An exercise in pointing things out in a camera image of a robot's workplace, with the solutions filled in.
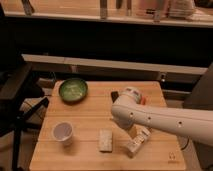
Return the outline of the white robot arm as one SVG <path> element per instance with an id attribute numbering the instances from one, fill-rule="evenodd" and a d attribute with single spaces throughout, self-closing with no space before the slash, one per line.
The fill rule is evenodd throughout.
<path id="1" fill-rule="evenodd" d="M 125 87 L 113 102 L 111 113 L 121 129 L 143 125 L 213 146 L 213 111 L 141 105 L 141 100 L 136 87 Z"/>

